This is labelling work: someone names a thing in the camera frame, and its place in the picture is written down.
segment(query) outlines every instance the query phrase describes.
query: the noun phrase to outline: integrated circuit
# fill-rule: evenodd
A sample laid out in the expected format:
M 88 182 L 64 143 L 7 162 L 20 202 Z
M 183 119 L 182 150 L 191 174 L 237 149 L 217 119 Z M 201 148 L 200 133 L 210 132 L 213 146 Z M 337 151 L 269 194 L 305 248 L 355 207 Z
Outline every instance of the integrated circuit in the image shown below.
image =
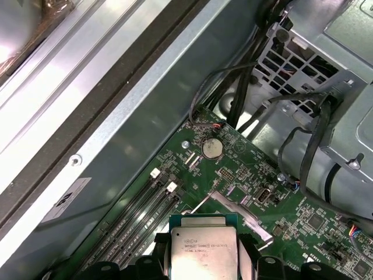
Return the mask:
M 313 214 L 311 218 L 308 220 L 308 224 L 312 226 L 315 230 L 318 230 L 323 223 L 323 217 L 319 216 L 318 214 Z
M 354 271 L 362 278 L 366 276 L 370 269 L 371 267 L 363 260 L 360 260 L 354 267 Z

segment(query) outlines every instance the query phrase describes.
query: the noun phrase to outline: ram slot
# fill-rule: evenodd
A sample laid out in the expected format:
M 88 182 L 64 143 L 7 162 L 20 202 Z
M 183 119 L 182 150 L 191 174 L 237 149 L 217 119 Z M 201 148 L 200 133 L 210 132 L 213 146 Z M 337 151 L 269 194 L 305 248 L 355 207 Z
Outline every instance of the ram slot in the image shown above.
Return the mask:
M 148 223 L 149 219 L 151 219 L 156 214 L 156 212 L 160 208 L 160 205 L 163 205 L 166 202 L 168 197 L 169 197 L 169 194 L 165 192 L 164 194 L 161 194 L 161 196 L 157 200 L 154 200 L 154 203 L 152 203 L 150 209 L 145 214 L 145 216 L 141 219 L 141 221 L 134 228 L 128 229 L 127 232 L 125 232 L 118 238 L 116 247 L 119 248 L 119 250 L 111 252 L 112 254 L 107 255 L 106 258 L 103 259 L 103 261 L 113 261 L 113 262 L 117 262 L 116 260 L 120 261 L 119 257 L 123 253 L 122 249 L 126 248 L 128 243 L 131 242 L 139 234 L 139 232 Z
M 127 249 L 128 253 L 124 255 L 124 258 L 120 262 L 117 262 L 119 267 L 123 269 L 126 267 L 129 262 L 131 261 L 132 257 L 136 257 L 134 254 L 140 246 L 154 233 L 154 231 L 157 229 L 158 225 L 165 219 L 168 218 L 169 214 L 172 212 L 174 207 L 177 205 L 178 200 L 176 198 L 173 198 L 168 205 L 166 205 L 159 215 L 157 216 L 157 219 L 152 222 L 151 226 L 143 233 L 143 235 L 139 238 L 139 240 L 136 242 L 134 247 Z
M 82 270 L 98 261 L 102 256 L 110 251 L 110 246 L 116 241 L 117 236 L 121 235 L 131 223 L 136 221 L 141 212 L 138 209 L 143 209 L 151 201 L 154 196 L 159 192 L 160 188 L 164 186 L 163 183 L 157 182 L 154 187 L 152 185 L 156 182 L 155 179 L 149 178 L 139 192 L 131 199 L 129 204 L 123 210 L 121 216 L 112 224 L 110 229 L 107 230 L 108 236 L 102 238 L 98 242 L 98 246 L 92 250 L 89 259 L 84 262 Z

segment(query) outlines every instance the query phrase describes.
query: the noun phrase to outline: dimm slot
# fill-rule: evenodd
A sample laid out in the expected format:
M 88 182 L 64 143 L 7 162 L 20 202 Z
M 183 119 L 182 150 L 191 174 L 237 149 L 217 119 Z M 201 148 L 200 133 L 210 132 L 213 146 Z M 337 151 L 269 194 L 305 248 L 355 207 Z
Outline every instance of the dimm slot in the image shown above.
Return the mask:
M 123 249 L 128 244 L 128 242 L 131 242 L 133 238 L 139 234 L 139 232 L 148 223 L 149 219 L 153 217 L 154 214 L 157 212 L 157 210 L 160 208 L 160 205 L 165 203 L 167 198 L 168 198 L 168 194 L 165 192 L 163 196 L 160 198 L 160 200 L 157 200 L 154 202 L 153 204 L 154 206 L 146 213 L 146 215 L 141 219 L 140 223 L 134 228 L 134 230 L 129 233 L 128 237 L 126 237 L 128 232 L 126 232 L 123 236 L 119 237 L 119 239 L 123 239 L 124 237 L 126 237 L 124 242 L 120 244 L 120 250 L 117 250 L 116 252 L 114 252 L 114 255 L 110 256 L 110 258 L 106 258 L 105 261 L 116 262 L 117 257 L 119 258 L 121 257 L 119 255 L 120 253 L 123 253 L 121 249 Z
M 149 201 L 152 200 L 152 198 L 154 198 L 154 196 L 159 192 L 159 188 L 161 186 L 157 185 L 155 186 L 154 188 L 151 188 L 150 190 L 150 194 L 149 195 L 145 195 L 144 198 L 145 199 L 142 199 L 140 201 L 138 201 L 138 204 L 134 206 L 133 210 L 137 210 L 134 215 L 131 215 L 129 217 L 129 219 L 125 222 L 125 226 L 120 228 L 116 233 L 115 233 L 115 236 L 111 236 L 110 237 L 110 242 L 108 243 L 110 246 L 107 246 L 106 248 L 104 248 L 103 250 L 101 250 L 99 252 L 99 254 L 96 254 L 95 255 L 95 260 L 96 261 L 100 261 L 102 259 L 102 257 L 104 257 L 105 255 L 107 255 L 115 246 L 116 246 L 116 243 L 115 241 L 118 240 L 121 235 L 123 234 L 123 232 L 126 232 L 128 230 L 129 227 L 131 227 L 131 224 L 134 223 L 134 221 L 136 221 L 141 213 L 142 213 L 142 210 L 144 207 L 146 207 L 146 205 L 149 203 Z
M 104 235 L 101 240 L 98 241 L 98 246 L 95 246 L 94 249 L 90 252 L 90 257 L 88 258 L 88 260 L 83 262 L 83 265 L 80 267 L 79 270 L 85 270 L 88 266 L 92 265 L 99 257 L 102 257 L 102 255 L 104 254 L 103 252 L 107 250 L 107 246 L 109 246 L 115 240 L 115 236 L 113 236 L 112 233 L 117 230 L 118 225 L 120 225 L 120 223 L 125 219 L 126 216 L 137 209 L 137 204 L 141 204 L 140 207 L 142 208 L 142 206 L 144 206 L 150 200 L 150 198 L 153 197 L 159 190 L 158 183 L 154 186 L 154 188 L 150 188 L 156 181 L 157 179 L 149 178 L 144 186 L 140 189 L 140 191 L 135 194 L 135 196 L 127 204 L 119 218 L 116 219 L 116 221 L 110 226 L 110 229 L 107 230 L 110 235 Z M 146 198 L 146 201 L 144 203 L 141 203 L 144 197 Z
M 147 233 L 137 242 L 137 244 L 135 245 L 134 249 L 131 250 L 131 252 L 136 252 L 139 246 L 141 246 L 142 243 L 145 242 L 153 234 L 153 232 L 158 227 L 158 224 L 170 214 L 171 210 L 175 207 L 176 203 L 177 199 L 173 199 L 173 203 L 171 203 L 169 206 L 163 209 L 162 213 L 158 216 L 159 218 L 152 223 L 151 227 L 146 231 Z M 124 268 L 126 265 L 128 265 L 130 260 L 131 257 L 128 255 L 122 263 L 118 264 L 119 267 Z

